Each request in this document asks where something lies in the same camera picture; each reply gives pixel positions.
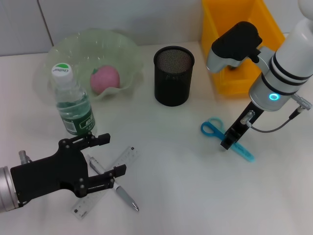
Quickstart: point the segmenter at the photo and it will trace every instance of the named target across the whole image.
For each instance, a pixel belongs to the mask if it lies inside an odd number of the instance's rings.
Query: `black cable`
[[[23,202],[23,203],[19,203],[19,208],[20,207],[23,207],[23,206],[25,206],[27,203],[29,203],[30,201],[26,201],[26,202]]]
[[[271,132],[274,132],[274,131],[278,131],[279,129],[283,128],[288,122],[290,122],[292,119],[294,119],[296,116],[298,116],[301,111],[302,111],[302,107],[299,106],[290,116],[289,116],[289,119],[287,121],[285,121],[281,126],[273,129],[273,130],[269,130],[269,131],[262,131],[262,130],[259,130],[255,127],[253,127],[252,125],[250,126],[251,129],[255,130],[255,131],[258,131],[258,132],[261,132],[261,133],[271,133]]]
[[[30,162],[30,163],[32,163],[33,161],[30,159],[30,157],[29,156],[26,156],[26,159],[27,159],[27,161],[28,162]]]
[[[253,126],[251,126],[251,128],[252,128],[253,130],[258,131],[258,132],[261,132],[261,133],[271,133],[271,132],[278,131],[279,129],[283,128],[283,127],[284,127],[288,122],[290,122],[290,121],[291,121],[291,119],[288,119],[288,120],[285,121],[281,126],[275,128],[275,129],[273,129],[273,130],[269,130],[269,131],[262,131],[262,130],[259,130],[259,129],[253,127]]]

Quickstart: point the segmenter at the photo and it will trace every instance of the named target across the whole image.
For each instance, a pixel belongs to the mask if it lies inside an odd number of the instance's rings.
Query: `yellow bin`
[[[276,51],[285,37],[262,0],[202,0],[204,16],[201,45],[205,58],[212,43],[240,21],[254,24],[263,39],[261,46]],[[238,68],[211,74],[218,93],[225,96],[247,94],[260,74],[259,68],[245,60]]]

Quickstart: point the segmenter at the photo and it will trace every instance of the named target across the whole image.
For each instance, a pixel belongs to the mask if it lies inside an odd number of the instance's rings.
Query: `pen holder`
[[[183,47],[170,46],[154,56],[155,97],[166,106],[178,106],[189,97],[193,54]]]

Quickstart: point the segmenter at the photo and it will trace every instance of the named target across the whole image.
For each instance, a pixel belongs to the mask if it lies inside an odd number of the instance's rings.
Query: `green bottle label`
[[[61,118],[67,131],[76,136],[91,131],[95,125],[91,108],[86,115],[78,119]]]

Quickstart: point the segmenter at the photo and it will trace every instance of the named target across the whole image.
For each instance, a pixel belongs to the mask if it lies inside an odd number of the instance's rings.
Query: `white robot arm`
[[[249,90],[251,103],[225,134],[221,143],[225,149],[238,141],[249,127],[257,130],[252,124],[263,111],[277,111],[290,98],[300,107],[288,121],[303,109],[311,108],[312,105],[296,92],[313,75],[313,0],[298,3],[306,19],[295,26],[276,52],[267,47],[257,49],[262,39],[256,27],[248,22],[236,24],[212,44],[207,59],[211,72],[219,72],[227,65],[237,67],[247,57],[262,71]]]

